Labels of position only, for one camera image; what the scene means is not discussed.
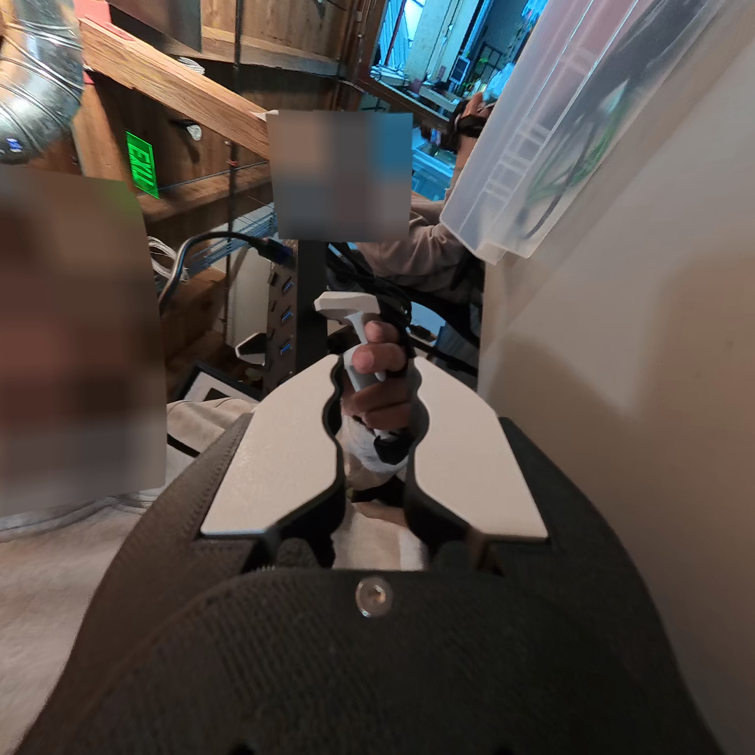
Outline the silver air duct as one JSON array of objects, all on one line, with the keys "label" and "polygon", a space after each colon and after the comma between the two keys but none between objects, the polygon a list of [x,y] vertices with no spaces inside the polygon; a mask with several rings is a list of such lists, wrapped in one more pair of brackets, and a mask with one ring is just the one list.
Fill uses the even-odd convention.
[{"label": "silver air duct", "polygon": [[84,92],[72,1],[2,2],[1,162],[41,157],[70,131]]}]

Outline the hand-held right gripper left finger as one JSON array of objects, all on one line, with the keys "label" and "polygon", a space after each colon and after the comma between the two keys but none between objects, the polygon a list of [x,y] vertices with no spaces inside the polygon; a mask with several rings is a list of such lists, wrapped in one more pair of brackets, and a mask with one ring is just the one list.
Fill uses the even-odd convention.
[{"label": "hand-held right gripper left finger", "polygon": [[343,455],[328,412],[339,366],[326,355],[272,391],[255,408],[201,525],[205,537],[272,537],[325,511],[332,532],[343,516]]}]

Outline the person's left hand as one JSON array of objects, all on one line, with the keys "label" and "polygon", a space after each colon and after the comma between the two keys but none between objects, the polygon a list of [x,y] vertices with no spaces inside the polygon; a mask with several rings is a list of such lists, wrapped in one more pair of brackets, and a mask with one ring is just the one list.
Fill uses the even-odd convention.
[{"label": "person's left hand", "polygon": [[355,348],[351,359],[354,372],[367,376],[383,372],[386,378],[355,391],[345,377],[342,411],[372,430],[402,430],[409,424],[411,406],[405,376],[409,358],[401,344],[401,331],[375,319],[365,324],[364,332],[366,342]]}]

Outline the clear plastic bin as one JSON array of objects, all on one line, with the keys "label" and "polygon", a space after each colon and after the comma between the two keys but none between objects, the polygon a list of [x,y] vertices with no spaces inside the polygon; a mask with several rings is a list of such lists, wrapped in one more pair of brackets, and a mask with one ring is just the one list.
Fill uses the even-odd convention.
[{"label": "clear plastic bin", "polygon": [[529,258],[722,2],[548,2],[441,215],[495,265]]}]

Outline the black picture frame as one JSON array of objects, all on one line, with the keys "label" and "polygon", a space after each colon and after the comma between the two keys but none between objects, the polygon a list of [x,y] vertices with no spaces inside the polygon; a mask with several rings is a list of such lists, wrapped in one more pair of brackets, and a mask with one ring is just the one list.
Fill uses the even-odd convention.
[{"label": "black picture frame", "polygon": [[234,399],[255,405],[264,397],[263,391],[240,382],[227,372],[197,361],[191,365],[168,401],[204,402]]}]

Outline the green exit sign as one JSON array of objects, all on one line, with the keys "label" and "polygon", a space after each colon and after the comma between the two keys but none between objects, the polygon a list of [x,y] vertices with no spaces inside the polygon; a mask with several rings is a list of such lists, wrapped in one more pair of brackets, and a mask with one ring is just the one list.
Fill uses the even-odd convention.
[{"label": "green exit sign", "polygon": [[141,192],[159,199],[158,180],[153,146],[129,131],[125,133],[127,156],[134,186]]}]

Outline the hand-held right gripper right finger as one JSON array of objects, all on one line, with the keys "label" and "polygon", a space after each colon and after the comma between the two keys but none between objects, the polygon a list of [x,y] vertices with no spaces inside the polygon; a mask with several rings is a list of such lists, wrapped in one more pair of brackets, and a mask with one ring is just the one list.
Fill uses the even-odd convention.
[{"label": "hand-held right gripper right finger", "polygon": [[548,532],[496,412],[426,359],[411,371],[405,515],[424,543],[545,542]]}]

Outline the white fleece clothing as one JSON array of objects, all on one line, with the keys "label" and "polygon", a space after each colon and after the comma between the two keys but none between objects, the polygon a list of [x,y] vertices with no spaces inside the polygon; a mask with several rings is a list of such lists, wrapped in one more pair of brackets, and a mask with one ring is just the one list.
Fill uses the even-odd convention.
[{"label": "white fleece clothing", "polygon": [[[352,502],[333,534],[342,569],[421,569],[425,555],[383,487],[405,465],[363,459],[355,425],[337,435]],[[173,507],[149,505],[164,488],[83,513],[13,519],[2,545],[2,753],[62,753],[115,670],[165,621],[232,578],[268,565],[261,544],[200,543],[189,526],[203,495],[182,488]]]}]

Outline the black usb hub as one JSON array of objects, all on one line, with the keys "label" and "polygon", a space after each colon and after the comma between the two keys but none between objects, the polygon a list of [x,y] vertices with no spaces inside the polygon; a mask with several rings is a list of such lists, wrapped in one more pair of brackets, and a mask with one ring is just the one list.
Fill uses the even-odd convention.
[{"label": "black usb hub", "polygon": [[296,271],[273,265],[268,279],[267,346],[263,388],[272,392],[295,372]]}]

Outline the wooden beam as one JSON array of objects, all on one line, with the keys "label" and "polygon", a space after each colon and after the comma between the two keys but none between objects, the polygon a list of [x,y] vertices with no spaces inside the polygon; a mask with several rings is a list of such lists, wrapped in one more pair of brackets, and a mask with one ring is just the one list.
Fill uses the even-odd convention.
[{"label": "wooden beam", "polygon": [[258,105],[112,24],[84,17],[79,28],[88,68],[269,158],[266,118]]}]

